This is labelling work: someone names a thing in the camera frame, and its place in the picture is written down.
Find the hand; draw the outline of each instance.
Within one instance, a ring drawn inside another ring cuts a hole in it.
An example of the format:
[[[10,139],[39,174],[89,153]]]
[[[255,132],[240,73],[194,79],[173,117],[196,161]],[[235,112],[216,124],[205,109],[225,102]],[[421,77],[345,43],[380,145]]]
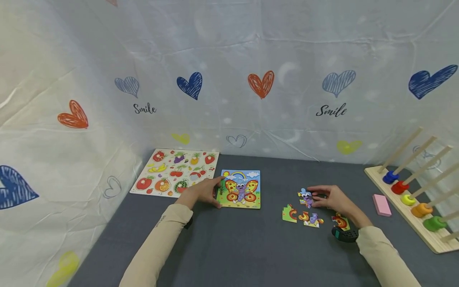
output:
[[[314,208],[327,207],[346,216],[357,207],[337,186],[310,186],[308,191],[312,191],[313,199],[316,200],[312,204]],[[325,194],[327,198],[318,197],[319,194]]]
[[[219,176],[214,179],[204,179],[200,183],[185,189],[180,197],[175,202],[176,204],[183,204],[190,210],[193,209],[196,201],[210,203],[216,208],[221,208],[220,203],[213,198],[215,196],[214,187],[220,186],[220,182],[224,179],[224,176]]]
[[[355,205],[337,186],[310,186],[313,199],[316,200],[312,207],[327,207],[341,213],[349,218],[357,228],[372,226],[370,219]],[[325,194],[327,198],[318,197],[318,194]]]

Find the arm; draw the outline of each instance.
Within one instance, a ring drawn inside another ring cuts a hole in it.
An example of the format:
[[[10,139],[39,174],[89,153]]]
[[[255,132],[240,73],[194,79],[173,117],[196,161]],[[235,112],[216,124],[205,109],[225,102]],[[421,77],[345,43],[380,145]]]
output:
[[[360,254],[367,260],[382,287],[420,286],[398,251],[384,236],[381,229],[374,227],[369,218],[337,186],[308,187],[317,202],[313,207],[328,207],[349,218],[357,228],[357,245]],[[327,195],[321,198],[319,193]]]
[[[222,177],[202,182],[187,188],[162,214],[158,223],[135,254],[126,269],[119,287],[154,287],[183,227],[190,221],[196,201],[207,202],[221,208],[213,198],[213,188]]]

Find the person's left hand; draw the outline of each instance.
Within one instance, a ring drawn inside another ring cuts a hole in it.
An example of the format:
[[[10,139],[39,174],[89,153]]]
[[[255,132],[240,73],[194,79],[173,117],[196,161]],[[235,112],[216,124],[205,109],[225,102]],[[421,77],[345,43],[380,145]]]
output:
[[[193,208],[196,201],[210,203],[216,208],[221,208],[222,206],[220,203],[213,198],[215,196],[213,189],[215,186],[220,186],[220,182],[223,179],[225,179],[224,176],[219,176],[211,180],[206,178],[200,183],[185,189],[175,203],[188,206],[190,210]]]

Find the wooden stacking toy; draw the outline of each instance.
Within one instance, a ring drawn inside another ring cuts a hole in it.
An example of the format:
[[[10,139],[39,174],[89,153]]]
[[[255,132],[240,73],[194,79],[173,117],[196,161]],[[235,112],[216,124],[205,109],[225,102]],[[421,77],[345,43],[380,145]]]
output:
[[[446,216],[432,216],[433,207],[459,193],[459,186],[438,196],[429,203],[419,203],[416,200],[420,194],[426,192],[436,183],[452,174],[459,169],[459,163],[456,163],[446,169],[442,174],[427,182],[425,186],[415,191],[409,192],[409,183],[418,178],[430,166],[434,165],[442,156],[448,153],[452,147],[444,147],[437,155],[433,156],[428,162],[416,170],[410,177],[405,180],[399,180],[399,172],[402,171],[411,161],[420,155],[426,148],[437,138],[431,136],[423,143],[413,154],[411,154],[402,164],[394,171],[389,171],[386,167],[397,159],[404,149],[422,132],[423,128],[419,127],[401,146],[392,154],[382,166],[366,168],[365,173],[370,177],[379,190],[391,201],[397,211],[405,218],[410,226],[422,238],[422,240],[435,253],[445,253],[459,250],[459,232],[450,233],[447,228],[447,221],[459,217],[459,210]]]

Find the yellow heart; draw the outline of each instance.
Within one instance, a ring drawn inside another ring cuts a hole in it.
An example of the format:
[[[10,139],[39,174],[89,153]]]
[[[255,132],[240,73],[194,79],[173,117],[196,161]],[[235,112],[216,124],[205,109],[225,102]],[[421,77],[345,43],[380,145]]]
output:
[[[176,141],[179,141],[179,142],[183,143],[184,145],[187,145],[190,142],[190,135],[189,134],[182,134],[182,135],[171,134],[171,136]]]
[[[351,154],[358,150],[358,148],[362,145],[361,141],[338,141],[336,143],[336,147],[342,154]]]
[[[77,272],[80,259],[73,251],[65,252],[59,259],[57,270],[46,283],[46,287],[59,287]]]

